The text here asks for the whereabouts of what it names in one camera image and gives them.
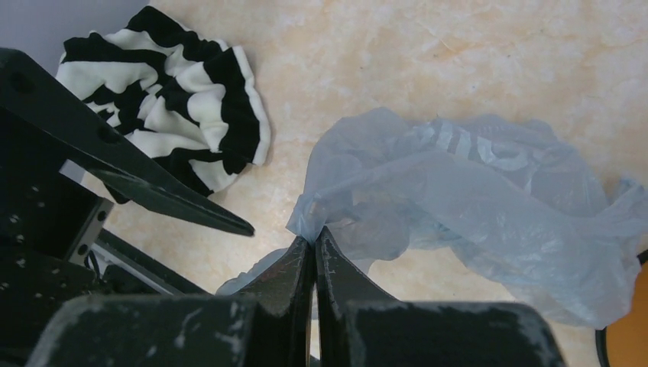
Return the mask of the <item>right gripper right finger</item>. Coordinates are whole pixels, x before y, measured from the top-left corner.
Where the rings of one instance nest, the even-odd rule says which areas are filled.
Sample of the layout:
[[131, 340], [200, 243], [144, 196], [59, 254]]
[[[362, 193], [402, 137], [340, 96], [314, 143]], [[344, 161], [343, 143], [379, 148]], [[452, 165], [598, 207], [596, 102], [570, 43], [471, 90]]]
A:
[[323, 366], [564, 366], [548, 323], [525, 304], [403, 301], [316, 240]]

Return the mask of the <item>translucent blue plastic trash bag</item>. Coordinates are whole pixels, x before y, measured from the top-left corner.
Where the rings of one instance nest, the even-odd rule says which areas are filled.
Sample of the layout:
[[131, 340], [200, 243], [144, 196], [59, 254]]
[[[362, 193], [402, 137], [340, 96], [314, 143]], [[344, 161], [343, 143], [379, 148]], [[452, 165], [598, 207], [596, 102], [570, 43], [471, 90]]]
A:
[[287, 229], [328, 229], [363, 270], [408, 248], [449, 247], [544, 316], [602, 329], [629, 313], [647, 192], [613, 194], [540, 120], [408, 121], [386, 109], [338, 120], [315, 144]]

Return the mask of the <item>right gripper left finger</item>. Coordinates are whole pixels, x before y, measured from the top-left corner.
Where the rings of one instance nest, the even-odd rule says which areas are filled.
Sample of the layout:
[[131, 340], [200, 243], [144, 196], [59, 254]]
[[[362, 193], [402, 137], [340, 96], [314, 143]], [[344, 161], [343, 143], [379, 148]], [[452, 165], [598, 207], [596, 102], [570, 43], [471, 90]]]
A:
[[314, 254], [302, 238], [239, 292], [84, 296], [47, 324], [30, 366], [308, 366]]

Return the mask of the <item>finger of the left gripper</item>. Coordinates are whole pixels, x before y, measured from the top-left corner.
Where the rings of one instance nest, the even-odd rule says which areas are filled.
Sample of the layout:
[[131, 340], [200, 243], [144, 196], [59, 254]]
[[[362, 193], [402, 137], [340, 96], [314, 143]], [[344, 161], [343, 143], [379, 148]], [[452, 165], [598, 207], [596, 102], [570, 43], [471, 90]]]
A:
[[18, 126], [145, 209], [254, 235], [252, 224], [186, 187], [20, 50], [1, 50], [1, 107]]

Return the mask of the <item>orange gold-rimmed trash bin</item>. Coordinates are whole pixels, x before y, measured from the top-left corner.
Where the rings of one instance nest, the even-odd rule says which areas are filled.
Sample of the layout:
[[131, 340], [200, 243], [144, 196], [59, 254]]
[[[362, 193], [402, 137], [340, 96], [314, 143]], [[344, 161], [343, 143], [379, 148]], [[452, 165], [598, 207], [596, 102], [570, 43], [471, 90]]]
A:
[[647, 250], [638, 255], [637, 276], [630, 312], [595, 332], [600, 366], [647, 366]]

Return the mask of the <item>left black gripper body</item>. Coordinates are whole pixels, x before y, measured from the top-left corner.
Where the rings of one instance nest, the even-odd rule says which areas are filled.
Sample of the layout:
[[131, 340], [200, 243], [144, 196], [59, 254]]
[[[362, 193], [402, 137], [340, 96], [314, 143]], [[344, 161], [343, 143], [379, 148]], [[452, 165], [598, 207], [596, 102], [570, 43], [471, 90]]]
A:
[[112, 202], [61, 173], [63, 152], [1, 113], [1, 360], [26, 362], [60, 307], [88, 294], [201, 294], [104, 224]]

